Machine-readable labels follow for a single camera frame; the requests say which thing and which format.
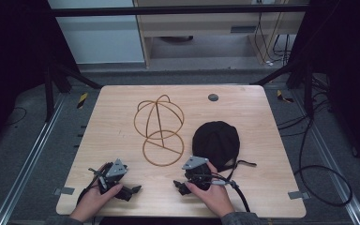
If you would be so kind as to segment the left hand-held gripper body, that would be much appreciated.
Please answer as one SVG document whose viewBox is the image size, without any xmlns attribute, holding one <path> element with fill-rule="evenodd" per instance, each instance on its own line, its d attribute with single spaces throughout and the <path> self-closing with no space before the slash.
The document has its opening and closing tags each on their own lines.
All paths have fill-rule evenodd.
<svg viewBox="0 0 360 225">
<path fill-rule="evenodd" d="M 119 184 L 119 181 L 127 173 L 127 167 L 118 158 L 115 162 L 109 162 L 103 165 L 99 170 L 89 168 L 94 174 L 94 178 L 89 188 L 99 188 L 101 194 Z"/>
</svg>

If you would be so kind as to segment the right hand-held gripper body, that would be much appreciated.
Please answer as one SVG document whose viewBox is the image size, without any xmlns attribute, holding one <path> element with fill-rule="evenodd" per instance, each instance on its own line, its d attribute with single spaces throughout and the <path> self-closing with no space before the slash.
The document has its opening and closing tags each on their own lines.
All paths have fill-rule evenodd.
<svg viewBox="0 0 360 225">
<path fill-rule="evenodd" d="M 187 181 L 202 190 L 208 190 L 213 179 L 212 171 L 207 165 L 208 161 L 205 157 L 191 156 L 182 167 Z"/>
</svg>

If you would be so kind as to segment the black baseball cap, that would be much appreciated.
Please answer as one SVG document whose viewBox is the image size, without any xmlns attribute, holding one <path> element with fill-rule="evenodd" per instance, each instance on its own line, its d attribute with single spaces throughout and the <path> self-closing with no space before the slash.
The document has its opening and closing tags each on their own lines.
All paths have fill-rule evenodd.
<svg viewBox="0 0 360 225">
<path fill-rule="evenodd" d="M 257 164 L 238 160 L 240 140 L 237 129 L 223 121 L 201 125 L 192 138 L 192 154 L 208 158 L 219 172 L 235 169 L 238 163 L 256 167 Z"/>
</svg>

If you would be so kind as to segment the gold wire hat stand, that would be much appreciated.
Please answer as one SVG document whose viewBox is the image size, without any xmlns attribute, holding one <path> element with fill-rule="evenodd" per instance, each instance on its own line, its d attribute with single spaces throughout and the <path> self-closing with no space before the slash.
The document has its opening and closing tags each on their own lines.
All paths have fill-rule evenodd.
<svg viewBox="0 0 360 225">
<path fill-rule="evenodd" d="M 177 162 L 185 152 L 180 134 L 184 124 L 183 110 L 168 95 L 141 101 L 133 118 L 133 126 L 143 138 L 144 158 L 159 167 Z"/>
</svg>

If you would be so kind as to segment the person's right hand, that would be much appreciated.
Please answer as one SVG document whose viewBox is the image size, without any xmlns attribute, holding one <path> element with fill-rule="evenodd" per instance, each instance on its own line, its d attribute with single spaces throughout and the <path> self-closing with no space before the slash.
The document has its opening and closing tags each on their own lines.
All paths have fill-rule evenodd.
<svg viewBox="0 0 360 225">
<path fill-rule="evenodd" d="M 224 186 L 211 185 L 207 190 L 199 189 L 195 184 L 189 182 L 186 182 L 186 186 L 219 218 L 234 212 L 233 204 Z"/>
</svg>

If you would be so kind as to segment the person's left hand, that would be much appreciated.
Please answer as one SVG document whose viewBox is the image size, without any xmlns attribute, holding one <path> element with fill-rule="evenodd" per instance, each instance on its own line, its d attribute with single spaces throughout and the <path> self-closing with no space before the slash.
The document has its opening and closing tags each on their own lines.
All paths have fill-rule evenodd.
<svg viewBox="0 0 360 225">
<path fill-rule="evenodd" d="M 122 189 L 122 187 L 122 184 L 118 184 L 104 194 L 100 193 L 98 187 L 87 187 L 75 209 L 68 217 L 84 223 L 98 213 L 102 207 Z"/>
</svg>

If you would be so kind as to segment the yellow black striped tape marker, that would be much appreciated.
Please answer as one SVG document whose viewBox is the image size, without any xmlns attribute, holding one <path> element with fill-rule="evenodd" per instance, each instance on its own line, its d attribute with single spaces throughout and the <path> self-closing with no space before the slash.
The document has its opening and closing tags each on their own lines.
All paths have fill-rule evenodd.
<svg viewBox="0 0 360 225">
<path fill-rule="evenodd" d="M 88 93 L 81 94 L 80 99 L 77 104 L 77 109 L 81 109 L 83 107 L 83 104 L 86 101 L 87 97 L 88 97 Z"/>
<path fill-rule="evenodd" d="M 288 102 L 288 103 L 293 103 L 293 99 L 291 97 L 284 97 L 280 90 L 277 90 L 277 99 Z"/>
</svg>

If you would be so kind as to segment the black metal stand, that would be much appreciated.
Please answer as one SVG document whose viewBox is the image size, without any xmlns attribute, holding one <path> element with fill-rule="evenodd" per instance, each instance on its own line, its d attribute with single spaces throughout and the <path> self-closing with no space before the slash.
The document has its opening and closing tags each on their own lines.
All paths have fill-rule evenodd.
<svg viewBox="0 0 360 225">
<path fill-rule="evenodd" d="M 304 110 L 309 118 L 314 117 L 313 98 L 312 98 L 312 65 L 306 61 L 296 60 L 288 63 L 286 66 L 281 67 L 269 74 L 268 76 L 252 82 L 251 85 L 264 86 L 270 81 L 273 81 L 280 75 L 289 73 L 290 77 L 286 81 L 286 85 L 290 89 L 298 87 L 301 83 L 304 84 Z"/>
<path fill-rule="evenodd" d="M 78 80 L 94 89 L 101 89 L 102 85 L 89 80 L 80 72 L 60 64 L 51 64 L 44 72 L 45 99 L 46 99 L 46 122 L 49 122 L 54 114 L 53 86 L 56 85 L 60 93 L 69 93 L 72 86 L 67 76 Z"/>
</svg>

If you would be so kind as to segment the white cabinet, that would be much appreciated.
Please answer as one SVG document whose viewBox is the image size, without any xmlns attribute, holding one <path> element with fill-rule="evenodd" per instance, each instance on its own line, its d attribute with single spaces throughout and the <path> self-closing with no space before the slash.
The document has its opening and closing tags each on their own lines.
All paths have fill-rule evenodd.
<svg viewBox="0 0 360 225">
<path fill-rule="evenodd" d="M 132 8 L 132 0 L 48 0 L 52 9 Z M 135 16 L 58 17 L 78 65 L 143 63 Z"/>
</svg>

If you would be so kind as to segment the light wooden desk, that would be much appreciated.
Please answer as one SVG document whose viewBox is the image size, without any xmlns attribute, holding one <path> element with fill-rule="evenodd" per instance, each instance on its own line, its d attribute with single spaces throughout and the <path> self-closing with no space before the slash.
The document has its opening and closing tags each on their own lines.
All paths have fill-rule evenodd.
<svg viewBox="0 0 360 225">
<path fill-rule="evenodd" d="M 309 0 L 132 0 L 139 7 L 213 5 L 292 5 Z M 155 38 L 209 35 L 247 36 L 259 63 L 274 60 L 275 40 L 280 35 L 295 35 L 304 19 L 303 12 L 213 13 L 138 15 L 136 17 L 146 65 L 151 64 Z"/>
</svg>

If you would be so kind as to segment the dark curtain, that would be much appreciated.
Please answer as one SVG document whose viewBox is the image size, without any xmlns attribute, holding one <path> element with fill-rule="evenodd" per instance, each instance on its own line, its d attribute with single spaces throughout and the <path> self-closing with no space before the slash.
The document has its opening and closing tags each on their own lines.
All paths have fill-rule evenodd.
<svg viewBox="0 0 360 225">
<path fill-rule="evenodd" d="M 52 16 L 27 16 L 28 9 L 49 9 L 48 0 L 0 0 L 0 132 L 17 96 L 44 83 L 42 63 L 33 53 L 28 28 L 41 34 L 58 63 L 77 70 L 58 21 Z"/>
<path fill-rule="evenodd" d="M 330 97 L 360 153 L 360 0 L 309 0 L 291 60 L 330 80 Z"/>
</svg>

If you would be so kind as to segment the black horizontal metal bar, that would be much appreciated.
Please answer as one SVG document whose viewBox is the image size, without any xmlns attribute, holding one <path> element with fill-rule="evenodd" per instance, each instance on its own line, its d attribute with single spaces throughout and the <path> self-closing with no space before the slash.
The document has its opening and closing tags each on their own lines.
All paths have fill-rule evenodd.
<svg viewBox="0 0 360 225">
<path fill-rule="evenodd" d="M 309 4 L 292 5 L 223 5 L 223 6 L 174 6 L 174 7 L 105 7 L 105 8 L 60 8 L 51 9 L 55 17 L 83 16 L 127 16 L 127 15 L 169 15 L 169 14 L 212 14 L 212 13 L 262 13 L 262 12 L 304 12 Z"/>
</svg>

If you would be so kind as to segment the grey metal table bracket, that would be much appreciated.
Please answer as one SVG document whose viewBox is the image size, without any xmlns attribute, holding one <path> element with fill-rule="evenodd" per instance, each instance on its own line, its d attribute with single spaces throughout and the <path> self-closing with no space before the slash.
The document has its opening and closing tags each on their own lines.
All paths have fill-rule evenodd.
<svg viewBox="0 0 360 225">
<path fill-rule="evenodd" d="M 74 192 L 74 188 L 73 187 L 60 187 L 60 188 L 56 188 L 53 192 L 54 195 L 59 196 L 59 195 L 72 195 Z"/>
<path fill-rule="evenodd" d="M 295 199 L 302 199 L 307 200 L 310 199 L 310 195 L 308 192 L 301 192 L 301 191 L 291 191 L 288 193 L 288 196 L 291 200 Z"/>
</svg>

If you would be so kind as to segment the aluminium floor rail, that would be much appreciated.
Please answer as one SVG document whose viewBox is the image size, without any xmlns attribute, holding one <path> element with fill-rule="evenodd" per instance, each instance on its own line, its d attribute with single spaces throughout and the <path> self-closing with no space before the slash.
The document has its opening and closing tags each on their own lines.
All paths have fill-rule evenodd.
<svg viewBox="0 0 360 225">
<path fill-rule="evenodd" d="M 48 141 L 53 127 L 63 109 L 63 104 L 67 98 L 67 94 L 59 94 L 56 102 L 53 105 L 52 117 L 44 123 L 33 147 L 30 150 L 20 172 L 18 173 L 13 186 L 8 195 L 0 206 L 0 225 L 7 225 L 8 221 L 21 198 L 23 191 L 29 181 L 29 178 L 37 165 L 40 154 L 42 153 L 46 142 Z"/>
<path fill-rule="evenodd" d="M 317 151 L 322 159 L 322 163 L 325 167 L 343 175 L 342 170 L 338 166 L 335 158 L 331 154 L 322 133 L 315 123 L 312 123 L 309 126 L 309 131 L 312 135 L 312 140 L 317 146 Z M 340 177 L 336 174 L 330 174 L 332 183 L 337 190 L 339 198 L 345 203 L 347 200 L 349 202 L 345 205 L 352 222 L 354 225 L 360 225 L 360 202 L 358 201 L 354 192 L 347 187 L 347 182 L 342 181 Z"/>
</svg>

